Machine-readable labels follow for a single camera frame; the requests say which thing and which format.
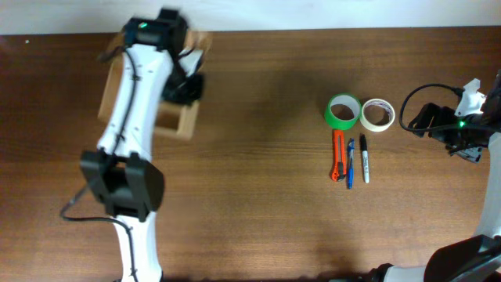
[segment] wood grain surface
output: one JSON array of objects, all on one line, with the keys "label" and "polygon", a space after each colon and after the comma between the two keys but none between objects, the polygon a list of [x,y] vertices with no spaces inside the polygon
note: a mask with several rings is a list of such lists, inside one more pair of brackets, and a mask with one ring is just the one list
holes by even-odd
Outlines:
[{"label": "wood grain surface", "polygon": [[[0,280],[112,281],[114,228],[69,223],[59,209],[84,184],[78,161],[104,124],[97,112],[111,34],[0,37]],[[444,145],[395,122],[365,133],[370,184],[355,152],[353,190],[330,177],[328,99],[350,92],[396,111],[417,86],[486,93],[501,62],[501,28],[216,33],[189,142],[154,138],[166,193],[157,220],[167,277],[269,279],[424,264],[477,225],[489,157],[449,157]],[[456,106],[441,89],[412,98]],[[89,195],[73,215],[102,215]]]}]

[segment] masking tape roll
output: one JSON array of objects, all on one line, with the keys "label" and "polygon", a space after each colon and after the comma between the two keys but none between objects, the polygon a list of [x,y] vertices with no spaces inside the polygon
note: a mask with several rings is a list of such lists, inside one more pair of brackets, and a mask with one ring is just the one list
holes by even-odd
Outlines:
[{"label": "masking tape roll", "polygon": [[[351,120],[344,120],[336,117],[331,107],[335,105],[344,105],[348,107],[353,113],[353,118]],[[324,117],[331,128],[347,130],[353,127],[360,117],[362,105],[360,101],[356,99],[352,94],[342,93],[337,94],[330,98],[329,104],[327,104],[326,113]]]},{"label": "masking tape roll", "polygon": [[[376,107],[381,107],[383,108],[384,111],[388,114],[390,117],[390,121],[386,125],[373,125],[369,121],[367,121],[367,118],[364,114],[364,111],[366,110],[367,107],[369,106],[376,106]],[[360,117],[360,123],[363,125],[363,127],[369,129],[372,132],[382,132],[385,131],[390,127],[390,125],[393,123],[395,120],[395,110],[391,106],[390,103],[386,102],[383,99],[370,99],[366,103],[363,104],[362,107],[362,116]]]}]

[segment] black cable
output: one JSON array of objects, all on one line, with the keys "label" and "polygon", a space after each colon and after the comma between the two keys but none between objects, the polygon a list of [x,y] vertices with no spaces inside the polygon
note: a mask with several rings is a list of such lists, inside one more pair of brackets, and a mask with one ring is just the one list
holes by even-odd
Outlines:
[{"label": "black cable", "polygon": [[188,55],[189,55],[189,54],[191,54],[193,51],[195,51],[195,48],[194,48],[194,47],[193,47],[193,48],[191,48],[190,50],[188,50],[187,52],[184,52],[183,54],[179,54],[179,55],[178,55],[177,60],[180,60],[180,59],[182,59],[182,58],[184,58],[184,57],[188,56]]},{"label": "black cable", "polygon": [[97,60],[99,60],[101,63],[105,63],[105,62],[113,59],[116,55],[119,54],[119,52],[123,52],[123,51],[124,51],[124,46],[117,46],[111,52],[100,53],[99,56],[97,57]]},{"label": "black cable", "polygon": [[437,131],[450,130],[450,129],[457,129],[457,130],[476,129],[476,130],[485,130],[485,131],[490,131],[490,132],[501,133],[501,129],[498,129],[498,128],[493,128],[493,127],[487,126],[487,125],[469,125],[467,123],[462,125],[462,126],[460,126],[460,125],[439,125],[439,126],[434,126],[432,128],[420,128],[420,129],[407,127],[406,125],[404,125],[404,122],[403,122],[404,109],[405,109],[405,106],[407,105],[407,102],[409,102],[410,97],[412,97],[414,94],[416,94],[416,92],[420,91],[421,89],[428,88],[428,87],[441,87],[444,89],[449,89],[452,92],[454,92],[456,95],[458,95],[459,97],[461,97],[462,93],[463,93],[463,90],[461,88],[456,88],[456,87],[443,85],[443,84],[439,84],[439,83],[427,84],[427,85],[423,85],[423,86],[420,86],[420,87],[414,89],[405,98],[404,103],[402,104],[402,108],[400,109],[400,115],[398,116],[398,123],[400,123],[400,126],[402,126],[402,128],[405,129],[406,131],[418,133],[418,132],[437,132]]},{"label": "black cable", "polygon": [[[116,150],[118,148],[118,145],[119,145],[120,141],[124,138],[123,137],[124,129],[125,129],[125,126],[127,124],[128,116],[129,116],[130,111],[132,109],[132,104],[133,104],[134,97],[135,97],[135,88],[136,88],[136,84],[137,84],[136,82],[139,80],[139,77],[137,75],[137,70],[135,68],[134,60],[132,59],[132,56],[131,56],[131,54],[129,53],[129,51],[127,49],[125,49],[122,46],[119,46],[119,47],[115,48],[115,50],[112,52],[112,56],[110,56],[110,58],[112,58],[113,56],[116,55],[117,50],[121,50],[121,51],[125,52],[125,54],[129,58],[129,60],[131,61],[131,65],[132,65],[132,90],[131,90],[131,95],[129,97],[127,109],[125,110],[124,118],[122,119],[122,124],[120,126],[120,129],[119,129],[118,133],[116,134],[116,137],[115,137],[114,147],[111,150],[111,154],[108,156],[108,159],[106,160],[106,163],[104,165],[104,172],[106,172],[111,167],[111,165],[113,164],[115,152],[116,152]],[[68,210],[70,210],[70,208],[73,207],[84,196],[84,194],[86,192],[88,192],[88,190],[96,182],[97,182],[97,179],[93,179],[88,184],[86,184],[84,187],[82,187],[71,198],[71,200],[68,201],[64,205],[63,208],[61,208],[61,211],[59,212],[59,216],[62,219],[66,220],[66,221],[69,221],[69,222],[111,222],[111,223],[118,224],[119,226],[121,226],[122,228],[124,228],[124,230],[125,230],[125,232],[127,234],[127,237],[128,237],[128,245],[129,245],[130,255],[131,255],[131,276],[134,278],[135,282],[139,282],[138,281],[138,277],[136,275],[137,269],[135,268],[135,260],[134,260],[134,244],[132,242],[132,234],[131,234],[131,230],[132,229],[130,227],[128,227],[125,223],[123,223],[121,221],[118,221],[116,219],[112,219],[112,218],[106,218],[106,217],[75,218],[75,217],[66,216],[66,212]]]}]

